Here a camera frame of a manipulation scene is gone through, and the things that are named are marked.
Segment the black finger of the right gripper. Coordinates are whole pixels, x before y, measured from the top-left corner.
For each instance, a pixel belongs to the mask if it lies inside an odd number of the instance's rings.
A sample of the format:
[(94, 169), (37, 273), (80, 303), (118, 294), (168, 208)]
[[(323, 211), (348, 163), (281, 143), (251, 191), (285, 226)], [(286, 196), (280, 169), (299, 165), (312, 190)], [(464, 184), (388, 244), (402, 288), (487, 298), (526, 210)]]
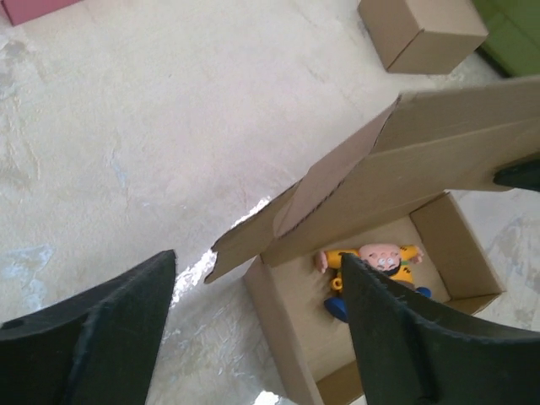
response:
[(528, 191), (540, 191), (539, 159), (532, 159), (499, 170), (494, 174), (494, 184)]

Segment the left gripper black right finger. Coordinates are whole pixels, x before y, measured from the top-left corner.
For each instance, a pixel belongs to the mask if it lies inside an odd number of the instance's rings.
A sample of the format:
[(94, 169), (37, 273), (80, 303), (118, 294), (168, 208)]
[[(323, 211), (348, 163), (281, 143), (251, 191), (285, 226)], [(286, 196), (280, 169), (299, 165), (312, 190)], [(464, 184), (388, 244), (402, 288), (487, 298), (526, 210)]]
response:
[(348, 325), (370, 404), (537, 404), (539, 334), (464, 314), (342, 259)]

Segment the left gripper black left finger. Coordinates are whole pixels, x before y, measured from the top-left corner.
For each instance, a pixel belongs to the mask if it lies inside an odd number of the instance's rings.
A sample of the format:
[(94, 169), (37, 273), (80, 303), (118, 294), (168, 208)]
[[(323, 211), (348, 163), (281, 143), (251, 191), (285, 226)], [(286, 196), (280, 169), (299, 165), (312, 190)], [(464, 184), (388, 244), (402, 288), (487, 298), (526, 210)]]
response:
[(176, 282), (162, 251), (1, 325), (3, 404), (144, 404)]

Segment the small snack wrapper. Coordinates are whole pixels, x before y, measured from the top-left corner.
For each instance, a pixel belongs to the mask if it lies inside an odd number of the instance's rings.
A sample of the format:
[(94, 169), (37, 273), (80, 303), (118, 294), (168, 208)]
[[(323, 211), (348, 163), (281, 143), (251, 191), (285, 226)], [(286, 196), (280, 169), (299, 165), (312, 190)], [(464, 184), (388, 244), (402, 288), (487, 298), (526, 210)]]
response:
[(320, 273), (325, 273), (327, 270), (335, 272), (330, 282), (333, 296), (324, 300), (324, 306), (327, 312), (339, 321), (348, 322), (348, 314), (343, 299), (343, 272), (341, 269), (342, 259), (346, 254), (361, 259), (389, 279), (427, 298), (431, 297), (431, 291), (428, 288), (416, 287), (413, 281), (411, 265), (422, 262), (424, 257), (424, 253), (419, 246), (379, 243), (363, 245), (358, 249), (318, 251), (313, 259), (315, 268)]

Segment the large brown cardboard box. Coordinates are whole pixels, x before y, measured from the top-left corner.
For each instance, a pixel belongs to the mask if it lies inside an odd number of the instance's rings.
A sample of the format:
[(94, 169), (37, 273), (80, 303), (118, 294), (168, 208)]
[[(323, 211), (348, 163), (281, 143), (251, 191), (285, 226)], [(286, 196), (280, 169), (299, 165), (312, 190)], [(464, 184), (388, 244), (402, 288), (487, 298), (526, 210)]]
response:
[(348, 322), (330, 315), (333, 270), (318, 251), (419, 246), (416, 287), (470, 316), (502, 286), (452, 192), (502, 192), (494, 174), (539, 159), (539, 79), (403, 94), (265, 208), (213, 245), (207, 283), (243, 263), (244, 281), (286, 396), (298, 404), (364, 397)]

